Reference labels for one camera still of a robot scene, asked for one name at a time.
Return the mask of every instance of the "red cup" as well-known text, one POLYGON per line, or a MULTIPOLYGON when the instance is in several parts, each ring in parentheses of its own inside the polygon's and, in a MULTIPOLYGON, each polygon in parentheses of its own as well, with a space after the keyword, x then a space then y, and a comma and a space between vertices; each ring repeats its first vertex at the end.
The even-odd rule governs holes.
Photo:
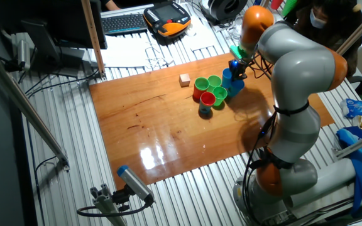
POLYGON ((209 114, 211 108, 216 102, 216 97, 211 92, 204 92, 199 101, 199 112, 202 114, 209 114))
POLYGON ((206 90, 209 88, 209 81, 208 79, 204 77, 199 77, 195 79, 195 85, 194 85, 194 99, 199 100, 201 95, 206 92, 206 90))
POLYGON ((277 10, 282 4, 283 0, 272 0, 270 7, 274 10, 277 10))

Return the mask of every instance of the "plastic cup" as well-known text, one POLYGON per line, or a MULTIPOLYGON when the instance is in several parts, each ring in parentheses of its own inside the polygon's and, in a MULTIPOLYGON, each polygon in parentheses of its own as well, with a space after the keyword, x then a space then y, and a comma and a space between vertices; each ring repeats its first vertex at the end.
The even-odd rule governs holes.
POLYGON ((204 92, 199 101, 199 112, 202 114, 209 114, 211 108, 216 101, 216 97, 211 92, 204 92))
POLYGON ((213 106, 217 107, 221 105, 223 100, 227 97, 227 90, 223 87, 216 87, 213 90, 213 94, 216 97, 216 101, 213 106))
POLYGON ((243 18, 244 16, 237 16, 234 20, 234 29, 231 33, 231 37, 234 40, 239 40, 239 37, 241 36, 241 30, 243 29, 243 18))
POLYGON ((221 86, 221 78, 217 75, 211 75, 207 80, 209 81, 207 92, 213 93, 214 88, 221 86))
POLYGON ((295 7, 296 4, 297 0, 287 0, 283 8, 282 15, 287 16, 287 14, 295 7))
POLYGON ((231 83, 230 88, 227 89, 229 97, 235 97, 239 91, 245 87, 245 83, 242 80, 235 80, 231 83))
POLYGON ((283 3, 283 0, 272 0, 270 7, 274 10, 277 10, 282 3, 283 3))
POLYGON ((194 98, 196 100, 200 99, 200 96, 207 91, 207 88, 209 88, 209 81, 204 77, 199 77, 195 79, 195 85, 194 85, 194 98))
POLYGON ((222 84, 224 88, 228 89, 231 86, 231 72, 229 68, 223 70, 222 84))

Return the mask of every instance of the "desk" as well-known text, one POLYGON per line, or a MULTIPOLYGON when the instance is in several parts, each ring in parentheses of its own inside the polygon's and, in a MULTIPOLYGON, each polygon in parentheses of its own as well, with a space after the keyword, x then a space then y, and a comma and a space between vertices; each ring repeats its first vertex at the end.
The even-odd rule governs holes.
MULTIPOLYGON (((248 71, 246 87, 210 119, 198 115, 192 100, 197 77, 220 75, 231 54, 214 56, 155 72, 90 87, 94 107, 116 184, 118 167, 127 164, 146 183, 207 165, 251 150, 260 127, 271 116, 270 81, 248 71), (178 76, 189 73, 190 87, 178 76)), ((311 105, 322 126, 334 121, 317 95, 311 105)))

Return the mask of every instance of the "blue plastic bag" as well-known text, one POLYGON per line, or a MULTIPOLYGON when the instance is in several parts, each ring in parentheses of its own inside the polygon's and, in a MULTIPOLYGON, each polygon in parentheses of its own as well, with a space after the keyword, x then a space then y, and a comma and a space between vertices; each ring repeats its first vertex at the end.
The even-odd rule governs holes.
POLYGON ((356 116, 362 116, 362 101, 346 99, 340 103, 343 115, 352 119, 356 116))

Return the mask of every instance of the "blue cup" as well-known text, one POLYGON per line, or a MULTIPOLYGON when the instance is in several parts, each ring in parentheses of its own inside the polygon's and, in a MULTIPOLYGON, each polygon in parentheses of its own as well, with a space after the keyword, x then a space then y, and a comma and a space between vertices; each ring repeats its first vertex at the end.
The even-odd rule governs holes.
POLYGON ((226 68, 223 70, 223 76, 222 76, 222 84, 223 88, 228 89, 231 86, 231 75, 230 69, 226 68))
POLYGON ((242 80, 235 80, 231 82, 230 87, 227 89, 228 96, 235 97, 244 87, 245 83, 242 80))

